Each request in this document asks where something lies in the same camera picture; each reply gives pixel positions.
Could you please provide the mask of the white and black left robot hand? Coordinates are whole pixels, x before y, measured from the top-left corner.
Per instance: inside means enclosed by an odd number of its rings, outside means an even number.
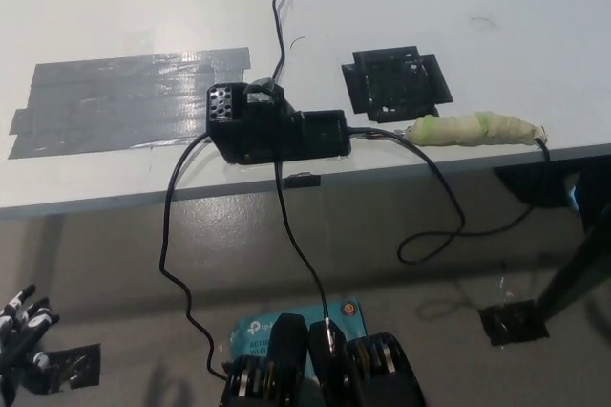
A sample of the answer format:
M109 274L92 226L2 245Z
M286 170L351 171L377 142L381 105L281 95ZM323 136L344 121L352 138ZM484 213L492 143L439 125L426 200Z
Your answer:
M44 334L59 321L48 297L23 309L36 292L30 284L1 308L1 405L12 406L20 386L37 395L48 394L58 369L39 348Z

